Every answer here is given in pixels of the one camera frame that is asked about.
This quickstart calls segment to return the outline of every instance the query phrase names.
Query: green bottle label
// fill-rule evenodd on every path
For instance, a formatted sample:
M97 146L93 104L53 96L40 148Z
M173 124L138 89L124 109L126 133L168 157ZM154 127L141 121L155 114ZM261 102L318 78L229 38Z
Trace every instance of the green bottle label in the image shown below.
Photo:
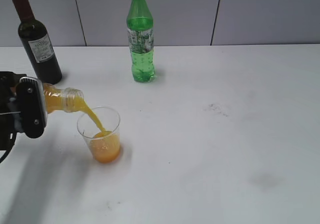
M145 31L135 31L128 29L129 47L137 54L148 53L153 49L154 35L153 29Z

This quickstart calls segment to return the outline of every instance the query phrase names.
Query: clear plastic cup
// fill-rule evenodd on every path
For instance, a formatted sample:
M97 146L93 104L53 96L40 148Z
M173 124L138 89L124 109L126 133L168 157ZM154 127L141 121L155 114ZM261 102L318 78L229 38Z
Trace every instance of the clear plastic cup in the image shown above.
M87 115L83 114L77 121L78 132L84 138L94 159L101 163L115 160L121 150L119 139L120 115L109 107L95 107L94 114L106 131L101 132Z

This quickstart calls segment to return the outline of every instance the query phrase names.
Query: wine bottle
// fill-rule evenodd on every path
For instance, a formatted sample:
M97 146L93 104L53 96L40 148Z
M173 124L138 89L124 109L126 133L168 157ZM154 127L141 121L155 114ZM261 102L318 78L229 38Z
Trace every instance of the wine bottle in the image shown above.
M36 20L28 0L12 0L21 23L18 34L36 76L44 83L56 84L62 73L47 29Z

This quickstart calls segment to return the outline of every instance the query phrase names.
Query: bottle neck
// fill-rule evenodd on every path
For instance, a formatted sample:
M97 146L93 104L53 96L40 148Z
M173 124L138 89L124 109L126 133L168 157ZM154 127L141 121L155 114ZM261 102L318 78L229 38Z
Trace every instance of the bottle neck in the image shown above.
M145 8L145 7L147 7L147 3L146 3L146 0L132 0L131 7L132 6L136 6L139 8Z
M75 112L85 108L82 91L74 88L57 89L51 84L43 84L46 109L48 113L55 110Z
M35 19L29 0L12 0L12 2L21 22L28 22Z

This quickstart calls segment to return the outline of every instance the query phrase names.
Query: orange juice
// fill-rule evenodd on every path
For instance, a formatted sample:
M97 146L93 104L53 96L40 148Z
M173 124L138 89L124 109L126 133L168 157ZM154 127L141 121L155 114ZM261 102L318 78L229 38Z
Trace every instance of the orange juice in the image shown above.
M111 133L111 131L107 130L99 132L94 138L103 138L90 142L90 150L93 157L101 163L111 162L120 154L119 137L116 134L110 135Z
M82 111L97 125L101 132L96 134L94 138L103 138L90 142L90 150L97 161L107 163L117 158L120 153L119 137L116 134L109 135L112 132L104 129L97 116L84 101L80 90L71 88L60 90L50 84L44 84L43 87L48 113L54 110L64 110L66 112Z

